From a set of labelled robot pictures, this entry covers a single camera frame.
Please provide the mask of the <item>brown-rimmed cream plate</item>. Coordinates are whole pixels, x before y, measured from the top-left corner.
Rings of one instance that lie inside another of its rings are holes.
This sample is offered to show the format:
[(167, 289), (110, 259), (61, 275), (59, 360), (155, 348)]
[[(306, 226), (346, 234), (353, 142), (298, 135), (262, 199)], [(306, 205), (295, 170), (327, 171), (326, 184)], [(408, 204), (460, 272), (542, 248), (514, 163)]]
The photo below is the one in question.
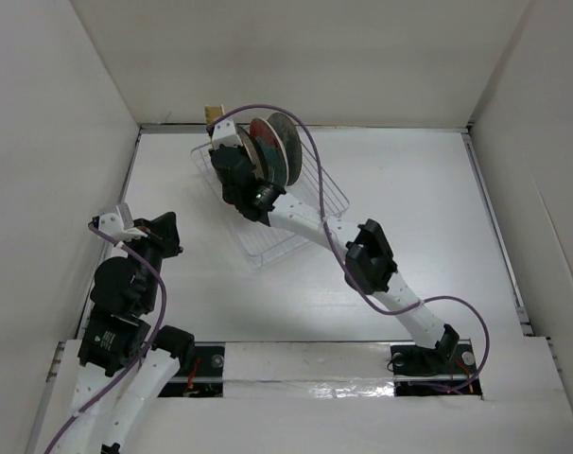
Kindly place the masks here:
[(252, 162), (254, 176), (256, 178), (270, 182), (271, 175), (269, 172), (269, 166), (264, 152), (260, 148), (259, 144), (252, 138), (250, 133), (240, 125), (236, 126), (236, 132), (248, 154), (250, 161)]

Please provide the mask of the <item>teal and red floral plate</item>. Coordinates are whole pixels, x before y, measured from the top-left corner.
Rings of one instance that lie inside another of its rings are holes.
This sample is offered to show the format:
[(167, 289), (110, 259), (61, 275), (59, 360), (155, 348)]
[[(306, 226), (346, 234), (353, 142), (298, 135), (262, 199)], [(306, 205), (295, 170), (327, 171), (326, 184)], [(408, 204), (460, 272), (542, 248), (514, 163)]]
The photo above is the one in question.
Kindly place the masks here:
[(261, 149), (261, 161), (266, 165), (265, 176), (271, 183), (286, 187), (289, 177), (285, 147), (268, 120), (255, 117), (249, 134)]

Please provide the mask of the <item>grey reindeer plate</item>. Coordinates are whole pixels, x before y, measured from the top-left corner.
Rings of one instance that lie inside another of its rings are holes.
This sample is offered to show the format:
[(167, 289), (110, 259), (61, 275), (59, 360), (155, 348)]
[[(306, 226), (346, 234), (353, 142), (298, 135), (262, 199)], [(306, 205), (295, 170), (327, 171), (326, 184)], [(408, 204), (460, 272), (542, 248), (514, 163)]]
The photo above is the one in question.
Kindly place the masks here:
[(278, 137), (281, 139), (286, 152), (288, 165), (287, 185), (295, 184), (302, 170), (303, 150), (299, 133), (293, 121), (284, 113), (273, 113), (268, 118)]

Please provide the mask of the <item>green-rimmed bamboo tray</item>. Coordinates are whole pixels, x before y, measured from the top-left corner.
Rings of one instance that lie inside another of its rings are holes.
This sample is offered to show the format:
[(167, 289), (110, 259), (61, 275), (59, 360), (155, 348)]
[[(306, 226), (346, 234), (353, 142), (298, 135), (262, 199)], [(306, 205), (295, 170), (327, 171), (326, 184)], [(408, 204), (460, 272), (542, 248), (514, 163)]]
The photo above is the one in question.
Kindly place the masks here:
[(204, 115), (206, 122), (206, 132), (209, 138), (212, 138), (214, 132), (215, 122), (225, 114), (224, 106), (219, 105), (205, 105)]

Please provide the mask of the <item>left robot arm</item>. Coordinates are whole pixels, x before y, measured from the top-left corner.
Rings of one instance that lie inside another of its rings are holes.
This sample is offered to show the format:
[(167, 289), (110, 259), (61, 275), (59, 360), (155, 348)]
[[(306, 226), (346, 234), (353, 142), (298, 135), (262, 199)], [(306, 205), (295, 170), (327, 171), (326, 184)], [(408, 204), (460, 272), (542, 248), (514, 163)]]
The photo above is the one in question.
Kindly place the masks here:
[(162, 265), (182, 253), (176, 214), (134, 219), (119, 204), (88, 228), (122, 255), (95, 270), (70, 415), (47, 453), (128, 452), (164, 386), (195, 361), (194, 336), (164, 322)]

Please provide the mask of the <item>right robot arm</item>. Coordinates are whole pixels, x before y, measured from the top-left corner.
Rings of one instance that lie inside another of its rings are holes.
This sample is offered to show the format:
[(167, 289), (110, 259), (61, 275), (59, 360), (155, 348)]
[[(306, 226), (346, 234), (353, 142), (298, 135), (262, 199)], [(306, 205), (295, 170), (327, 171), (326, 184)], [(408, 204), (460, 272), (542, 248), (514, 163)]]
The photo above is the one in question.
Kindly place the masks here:
[(441, 372), (455, 360), (459, 334), (424, 306), (407, 285), (393, 258), (381, 225), (329, 217), (287, 193), (272, 177), (297, 181), (303, 161), (300, 145), (253, 145), (213, 148), (211, 164), (222, 186), (222, 198), (244, 218), (302, 236), (331, 251), (346, 283), (377, 312), (395, 317), (420, 350), (421, 361)]

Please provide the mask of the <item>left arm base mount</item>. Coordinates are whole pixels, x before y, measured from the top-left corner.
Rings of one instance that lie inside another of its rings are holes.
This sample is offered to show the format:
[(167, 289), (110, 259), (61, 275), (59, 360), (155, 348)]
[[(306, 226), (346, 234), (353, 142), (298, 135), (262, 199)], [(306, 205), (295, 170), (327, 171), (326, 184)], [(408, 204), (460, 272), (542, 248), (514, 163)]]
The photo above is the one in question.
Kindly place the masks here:
[(163, 387), (163, 398), (215, 398), (223, 396), (224, 343), (199, 343), (194, 359)]

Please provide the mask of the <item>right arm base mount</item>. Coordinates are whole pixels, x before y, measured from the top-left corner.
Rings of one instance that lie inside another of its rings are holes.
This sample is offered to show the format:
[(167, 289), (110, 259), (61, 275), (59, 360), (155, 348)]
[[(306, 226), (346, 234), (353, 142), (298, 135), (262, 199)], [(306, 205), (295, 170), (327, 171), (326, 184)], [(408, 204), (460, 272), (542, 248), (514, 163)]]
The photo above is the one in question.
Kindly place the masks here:
[(478, 378), (460, 388), (477, 372), (474, 350), (469, 342), (461, 342), (447, 362), (431, 356), (414, 344), (393, 344), (386, 368), (393, 374), (397, 397), (446, 395), (482, 395)]

